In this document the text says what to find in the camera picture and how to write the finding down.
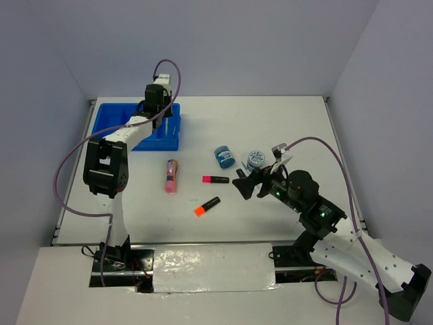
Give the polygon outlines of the blue thin pen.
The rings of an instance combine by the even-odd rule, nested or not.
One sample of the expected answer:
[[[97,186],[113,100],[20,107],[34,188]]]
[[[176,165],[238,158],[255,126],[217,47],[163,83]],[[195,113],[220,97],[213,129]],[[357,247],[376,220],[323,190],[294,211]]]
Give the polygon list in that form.
[[[244,169],[246,170],[246,172],[250,175],[252,173],[252,169],[250,168],[250,166],[244,162],[242,162],[242,165],[243,165]]]

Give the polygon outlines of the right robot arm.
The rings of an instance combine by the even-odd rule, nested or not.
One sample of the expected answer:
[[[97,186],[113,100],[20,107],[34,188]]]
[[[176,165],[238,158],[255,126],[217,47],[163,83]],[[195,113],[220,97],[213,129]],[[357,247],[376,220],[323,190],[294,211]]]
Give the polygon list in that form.
[[[377,290],[382,308],[408,322],[426,291],[431,270],[397,257],[363,230],[357,222],[319,194],[319,184],[307,171],[288,173],[284,166],[257,169],[232,181],[244,199],[270,194],[299,214],[303,233],[295,242],[294,257],[302,265],[313,261],[328,266],[354,282]]]

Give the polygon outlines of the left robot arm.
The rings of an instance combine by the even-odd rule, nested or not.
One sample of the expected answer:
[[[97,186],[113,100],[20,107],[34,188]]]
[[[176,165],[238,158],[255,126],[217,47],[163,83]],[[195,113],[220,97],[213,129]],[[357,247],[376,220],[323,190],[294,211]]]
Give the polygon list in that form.
[[[159,128],[163,119],[159,114],[165,108],[172,112],[171,100],[168,84],[147,85],[144,100],[138,103],[125,127],[103,138],[94,137],[87,144],[83,180],[105,209],[109,222],[107,238],[99,245],[98,259],[118,270],[128,268],[133,260],[122,208],[122,192],[129,180],[128,155]]]

